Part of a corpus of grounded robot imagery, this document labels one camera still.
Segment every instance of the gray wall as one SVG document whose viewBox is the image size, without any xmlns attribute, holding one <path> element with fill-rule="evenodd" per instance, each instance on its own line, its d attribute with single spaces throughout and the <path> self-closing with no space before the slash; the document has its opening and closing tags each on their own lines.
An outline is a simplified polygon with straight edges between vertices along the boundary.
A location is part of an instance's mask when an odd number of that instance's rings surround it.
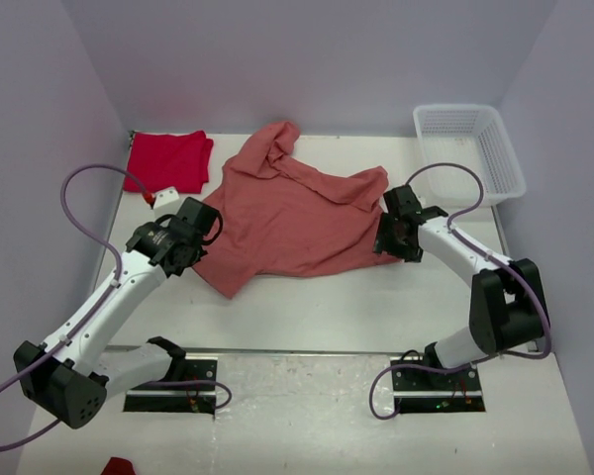
<svg viewBox="0 0 594 475">
<path fill-rule="evenodd" d="M 501 208 L 541 267 L 554 349 L 594 471 L 594 0 L 559 0 L 501 113 L 528 183 Z"/>
<path fill-rule="evenodd" d="M 0 1 L 0 382 L 24 339 L 40 341 L 84 299 L 100 249 L 61 213 L 59 186 L 87 162 L 123 164 L 126 133 L 58 1 Z M 119 180 L 84 176 L 75 213 L 103 233 Z M 33 404 L 0 397 L 0 444 L 29 429 Z M 0 475 L 19 452 L 0 454 Z"/>
<path fill-rule="evenodd" d="M 127 128 L 412 134 L 496 104 L 555 0 L 63 0 Z"/>
</svg>

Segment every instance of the fabric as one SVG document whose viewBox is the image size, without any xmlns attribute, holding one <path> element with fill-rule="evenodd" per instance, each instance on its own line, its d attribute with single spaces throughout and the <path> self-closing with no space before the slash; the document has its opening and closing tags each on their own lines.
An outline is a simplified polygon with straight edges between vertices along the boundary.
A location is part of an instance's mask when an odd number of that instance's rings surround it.
<svg viewBox="0 0 594 475">
<path fill-rule="evenodd" d="M 209 181 L 209 156 L 214 141 L 198 131 L 186 136 L 135 134 L 128 171 L 149 191 L 175 186 L 179 193 L 200 193 Z M 123 189 L 141 191 L 126 178 Z"/>
<path fill-rule="evenodd" d="M 387 172 L 321 173 L 290 156 L 299 134 L 289 122 L 253 134 L 205 200 L 224 230 L 193 268 L 225 297 L 256 274 L 311 277 L 397 261 L 372 252 Z"/>
<path fill-rule="evenodd" d="M 112 457 L 101 475 L 137 475 L 130 460 Z"/>
</svg>

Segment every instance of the crumpled red cloth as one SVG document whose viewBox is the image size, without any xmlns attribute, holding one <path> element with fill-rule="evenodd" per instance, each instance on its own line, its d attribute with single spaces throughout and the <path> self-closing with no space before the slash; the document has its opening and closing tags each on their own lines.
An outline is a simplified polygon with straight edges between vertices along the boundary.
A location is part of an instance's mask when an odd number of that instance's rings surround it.
<svg viewBox="0 0 594 475">
<path fill-rule="evenodd" d="M 144 182 L 149 191 L 175 186 L 179 193 L 200 193 L 209 181 L 209 157 L 214 141 L 198 131 L 186 136 L 136 133 L 128 171 Z M 140 192 L 126 178 L 123 189 Z"/>
<path fill-rule="evenodd" d="M 372 252 L 387 172 L 321 173 L 290 156 L 299 135 L 290 122 L 253 134 L 205 200 L 224 230 L 193 268 L 225 297 L 256 274 L 311 277 L 398 261 Z"/>
<path fill-rule="evenodd" d="M 112 457 L 101 475 L 137 475 L 137 472 L 130 460 Z"/>
</svg>

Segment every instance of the white table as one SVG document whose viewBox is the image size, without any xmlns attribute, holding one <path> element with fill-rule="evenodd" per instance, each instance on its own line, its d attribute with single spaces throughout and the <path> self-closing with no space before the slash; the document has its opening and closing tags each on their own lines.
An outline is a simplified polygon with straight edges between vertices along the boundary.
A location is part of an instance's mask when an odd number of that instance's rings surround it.
<svg viewBox="0 0 594 475">
<path fill-rule="evenodd" d="M 222 165 L 248 136 L 215 135 L 207 196 L 222 181 Z M 403 184 L 421 162 L 417 141 L 403 138 L 302 137 L 296 158 L 323 172 L 348 176 L 382 165 L 390 186 Z M 426 180 L 414 189 L 427 195 Z M 469 180 L 463 174 L 462 180 Z M 153 220 L 136 194 L 124 194 L 111 234 L 123 247 L 134 229 Z M 461 227 L 501 250 L 489 208 Z M 113 267 L 107 256 L 100 278 Z M 155 335 L 188 348 L 400 352 L 449 335 L 468 321 L 469 290 L 433 256 L 421 264 L 393 264 L 340 275 L 300 279 L 256 276 L 228 300 L 192 270 L 172 277 L 135 311 L 113 345 L 138 345 Z"/>
<path fill-rule="evenodd" d="M 204 194 L 245 138 L 214 136 Z M 410 139 L 311 137 L 298 142 L 296 156 L 338 175 L 382 164 L 396 186 L 419 165 L 414 147 Z M 124 195 L 112 242 L 122 245 L 148 220 L 140 199 Z M 490 210 L 462 227 L 499 250 Z M 104 272 L 110 268 L 106 261 Z M 152 294 L 113 343 L 134 346 L 160 334 L 198 348 L 400 352 L 465 325 L 468 299 L 467 287 L 430 255 L 422 264 L 332 277 L 257 277 L 233 301 L 187 271 Z M 122 413 L 117 397 L 88 426 L 59 426 L 26 446 L 18 473 L 98 475 L 111 456 L 133 461 L 139 475 L 590 473 L 554 356 L 481 365 L 486 413 L 381 422 L 367 408 L 367 391 L 387 364 L 385 355 L 223 354 L 218 379 L 235 396 L 214 421 Z M 376 403 L 392 410 L 390 378 Z M 37 410 L 31 430 L 49 421 Z"/>
</svg>

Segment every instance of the white plastic basket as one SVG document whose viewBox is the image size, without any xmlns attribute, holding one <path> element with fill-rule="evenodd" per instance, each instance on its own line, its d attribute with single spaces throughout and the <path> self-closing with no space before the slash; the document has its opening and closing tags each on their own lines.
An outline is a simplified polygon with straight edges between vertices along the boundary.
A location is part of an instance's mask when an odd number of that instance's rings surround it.
<svg viewBox="0 0 594 475">
<path fill-rule="evenodd" d="M 490 106 L 437 104 L 414 109 L 416 134 L 426 164 L 450 161 L 479 175 L 485 205 L 526 193 L 526 182 L 499 113 Z M 477 199 L 477 186 L 455 168 L 427 172 L 431 191 L 445 205 Z"/>
</svg>

